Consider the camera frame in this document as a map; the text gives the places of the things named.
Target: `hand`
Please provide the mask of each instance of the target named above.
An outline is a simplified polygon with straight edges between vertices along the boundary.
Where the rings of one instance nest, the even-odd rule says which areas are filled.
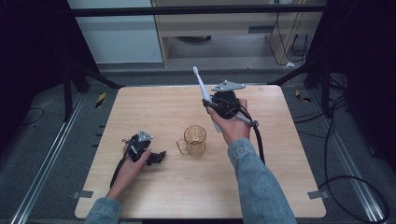
[[[125,145],[123,151],[127,150],[128,144]],[[117,175],[116,181],[114,181],[113,186],[107,194],[107,198],[122,203],[127,190],[131,187],[132,183],[136,179],[137,175],[140,173],[143,165],[149,158],[151,149],[148,148],[136,162],[133,162],[130,157],[126,158],[123,165],[121,166],[119,173]]]
[[[246,109],[248,109],[248,101],[245,99],[239,99],[239,103]],[[223,137],[227,145],[229,146],[232,142],[240,139],[250,137],[250,126],[244,121],[238,119],[236,116],[231,119],[223,119],[219,114],[212,108],[208,108],[210,117],[215,123],[221,128]]]

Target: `person's left hand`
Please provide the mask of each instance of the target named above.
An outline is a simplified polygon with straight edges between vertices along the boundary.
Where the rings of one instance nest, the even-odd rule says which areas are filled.
[[[125,152],[127,148],[128,144],[125,145],[123,151]],[[149,158],[150,152],[151,149],[148,148],[136,162],[133,162],[130,157],[125,159],[113,186],[107,194],[107,198],[111,198],[118,201],[119,203],[122,203],[122,199],[124,198],[128,188],[132,185],[137,175],[140,173],[143,165]]]

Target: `denim sleeve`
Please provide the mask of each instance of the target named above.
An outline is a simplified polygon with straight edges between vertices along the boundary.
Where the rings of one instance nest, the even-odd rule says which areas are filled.
[[[238,181],[245,224],[296,223],[279,183],[248,139],[233,142],[228,148],[228,156]]]
[[[85,218],[86,224],[119,223],[122,205],[109,198],[96,200],[90,213]]]

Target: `light wood tabletop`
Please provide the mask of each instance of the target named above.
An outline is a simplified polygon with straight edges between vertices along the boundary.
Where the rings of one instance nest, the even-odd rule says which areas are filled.
[[[282,90],[278,86],[247,85],[235,94],[247,99],[248,112],[260,123],[266,165],[280,183],[294,215],[324,217],[323,201],[307,195],[318,188]],[[200,157],[181,155],[176,141],[194,124],[206,130],[206,152]],[[95,200],[106,196],[122,157],[121,140],[139,130],[153,135],[152,152],[166,150],[166,156],[161,164],[143,167],[124,200],[121,217],[242,217],[227,145],[202,105],[198,85],[119,90],[84,186],[93,195],[79,198],[77,217],[87,216]],[[258,150],[254,132],[250,140]]]

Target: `white electric toothbrush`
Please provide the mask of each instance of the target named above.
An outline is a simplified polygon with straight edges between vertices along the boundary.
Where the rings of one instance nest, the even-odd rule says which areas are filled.
[[[201,87],[202,97],[204,98],[204,100],[207,100],[210,104],[212,104],[212,98],[210,98],[209,92],[207,92],[204,82],[201,80],[201,77],[199,76],[198,68],[194,66],[192,68],[192,70],[194,71],[194,74],[198,78],[199,86]],[[221,133],[221,129],[220,129],[219,125],[215,122],[213,122],[213,124],[215,125],[216,131],[218,133]]]

